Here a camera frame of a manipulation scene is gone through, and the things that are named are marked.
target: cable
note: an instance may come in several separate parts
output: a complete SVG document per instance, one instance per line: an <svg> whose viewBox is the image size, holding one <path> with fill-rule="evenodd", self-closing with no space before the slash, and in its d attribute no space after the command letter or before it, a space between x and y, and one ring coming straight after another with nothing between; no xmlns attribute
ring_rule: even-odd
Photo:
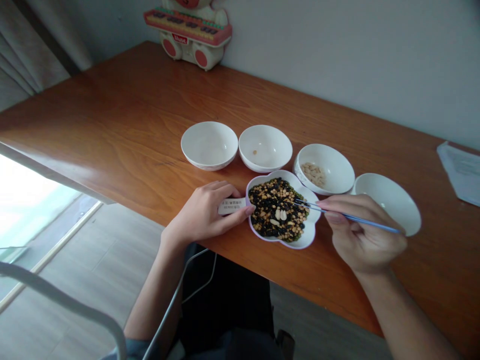
<svg viewBox="0 0 480 360"><path fill-rule="evenodd" d="M127 345L125 343L124 331L113 318L93 307L82 304L63 291L60 291L42 277L25 270L23 267L0 262L0 274L18 280L71 312L107 328L115 339L116 348L118 349L116 355L117 360L127 359Z"/></svg>
<svg viewBox="0 0 480 360"><path fill-rule="evenodd" d="M210 276L210 279L206 282L205 285L203 285L202 287L199 287L197 290L195 290L189 297L187 297L185 300L183 300L181 303L182 304L185 304L188 300L190 300L191 298L193 298L193 296L198 293L200 290L202 290L204 287L206 287L208 284L210 284L210 282L212 281L212 279L214 278L214 273L215 273L215 264L217 263L217 253L215 253L215 259L213 260L213 268L211 270L211 276Z"/></svg>
<svg viewBox="0 0 480 360"><path fill-rule="evenodd" d="M173 293L173 296L171 298L171 301L170 301L170 305L168 305L166 311L165 311L165 315L163 315L163 319L161 320L161 323L160 323L160 326L158 327L158 329L156 330L156 333L155 335L153 336L153 339L151 340L150 342L150 345L148 346L148 349L146 350L145 352L145 355L143 356L143 359L142 360L148 360L149 356L151 355L152 351L153 351L153 348L154 348L154 344L156 343L157 341L157 338L159 337L160 335L160 332L162 331L162 328L164 327L165 325L165 320L167 319L168 317L168 314L170 312L170 310L172 309L172 306L174 305L174 302L175 302L175 299L177 298L177 295L179 294L179 291L180 291L180 287L182 286L182 281L184 280L184 275L185 275L185 272L187 271L187 267L189 266L190 262L195 259L196 257L199 257L200 255L206 253L207 251L209 251L208 249L205 249L205 250L202 250L200 251L199 253L193 255L191 258L188 259L188 261L186 262L185 264L185 267L183 268L183 272L181 273L181 277L180 277L180 281L178 282L178 285L176 287L176 290L175 292ZM191 298L194 294L196 294L198 292L195 291L192 295L190 295L188 297Z"/></svg>

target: toy keyboard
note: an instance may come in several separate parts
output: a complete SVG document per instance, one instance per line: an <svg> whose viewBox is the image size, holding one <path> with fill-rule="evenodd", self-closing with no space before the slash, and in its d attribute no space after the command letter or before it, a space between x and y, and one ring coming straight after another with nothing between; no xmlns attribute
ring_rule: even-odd
<svg viewBox="0 0 480 360"><path fill-rule="evenodd" d="M232 36L232 26L217 25L183 12L156 7L143 14L145 23L151 27L165 30L190 40L210 45L214 48L225 45Z"/></svg>

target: white paper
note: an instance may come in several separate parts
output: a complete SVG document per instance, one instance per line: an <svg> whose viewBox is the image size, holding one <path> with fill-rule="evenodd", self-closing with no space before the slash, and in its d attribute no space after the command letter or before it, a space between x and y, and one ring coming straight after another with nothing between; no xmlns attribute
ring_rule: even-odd
<svg viewBox="0 0 480 360"><path fill-rule="evenodd" d="M444 142L436 149L456 196L480 207L480 156Z"/></svg>
<svg viewBox="0 0 480 360"><path fill-rule="evenodd" d="M245 200L244 197L239 199L235 199L235 198L225 199L222 201L222 203L218 207L218 213L220 215L233 214L238 209L244 208L245 206L247 206L247 201Z"/></svg>

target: small paper label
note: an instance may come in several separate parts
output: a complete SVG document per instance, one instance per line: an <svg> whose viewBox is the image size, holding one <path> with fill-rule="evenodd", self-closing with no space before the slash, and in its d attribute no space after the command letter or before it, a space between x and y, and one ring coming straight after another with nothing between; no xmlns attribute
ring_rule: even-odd
<svg viewBox="0 0 480 360"><path fill-rule="evenodd" d="M222 203L218 206L218 213L220 215L228 215L233 214L238 209L244 208L247 206L247 202L244 197L235 199L225 199Z"/></svg>
<svg viewBox="0 0 480 360"><path fill-rule="evenodd" d="M177 43L187 45L189 43L189 39L185 36L180 36L177 34L171 34L173 36L173 40L175 40Z"/></svg>

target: toy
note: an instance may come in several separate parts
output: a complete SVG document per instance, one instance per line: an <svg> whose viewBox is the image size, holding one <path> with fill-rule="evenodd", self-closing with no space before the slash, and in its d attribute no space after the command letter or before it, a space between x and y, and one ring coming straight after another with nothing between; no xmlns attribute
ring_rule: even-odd
<svg viewBox="0 0 480 360"><path fill-rule="evenodd" d="M205 71L224 56L232 38L225 10L213 10L212 0L162 0L143 14L145 23L160 32L160 43L174 60L197 64Z"/></svg>

